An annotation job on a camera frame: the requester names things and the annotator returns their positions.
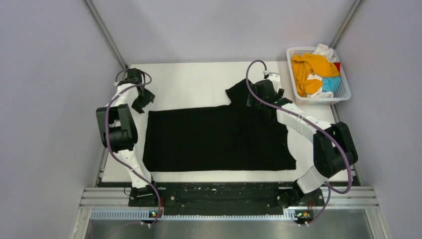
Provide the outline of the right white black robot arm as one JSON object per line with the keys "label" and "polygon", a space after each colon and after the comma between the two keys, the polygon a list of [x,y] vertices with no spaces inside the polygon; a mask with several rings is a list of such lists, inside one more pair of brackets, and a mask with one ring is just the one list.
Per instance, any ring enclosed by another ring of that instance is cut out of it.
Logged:
{"label": "right white black robot arm", "polygon": [[293,201],[305,205],[312,199],[312,192],[322,185],[339,194],[348,193],[352,188],[351,166],[357,161],[348,126],[343,122],[329,123],[305,112],[284,97],[279,74],[268,71],[264,74],[265,78],[256,83],[246,80],[247,105],[290,127],[313,146],[312,165],[293,182]]}

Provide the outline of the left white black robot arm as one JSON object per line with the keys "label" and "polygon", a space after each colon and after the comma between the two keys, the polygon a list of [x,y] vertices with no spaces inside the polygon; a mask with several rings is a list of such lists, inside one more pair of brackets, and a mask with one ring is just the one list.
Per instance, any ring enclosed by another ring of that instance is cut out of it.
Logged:
{"label": "left white black robot arm", "polygon": [[153,103],[155,95],[146,89],[151,76],[137,68],[120,71],[126,77],[116,81],[116,94],[111,101],[96,110],[100,138],[110,156],[123,165],[131,178],[131,197],[141,198],[148,206],[159,201],[159,192],[153,177],[140,159],[137,148],[138,131],[132,111],[143,114],[145,107]]}

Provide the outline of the black t shirt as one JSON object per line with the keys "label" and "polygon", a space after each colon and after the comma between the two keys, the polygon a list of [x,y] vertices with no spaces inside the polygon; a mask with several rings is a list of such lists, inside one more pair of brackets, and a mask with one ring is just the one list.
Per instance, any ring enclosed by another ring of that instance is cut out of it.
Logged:
{"label": "black t shirt", "polygon": [[143,162],[151,172],[294,170],[287,127],[247,106],[242,80],[229,105],[150,111]]}

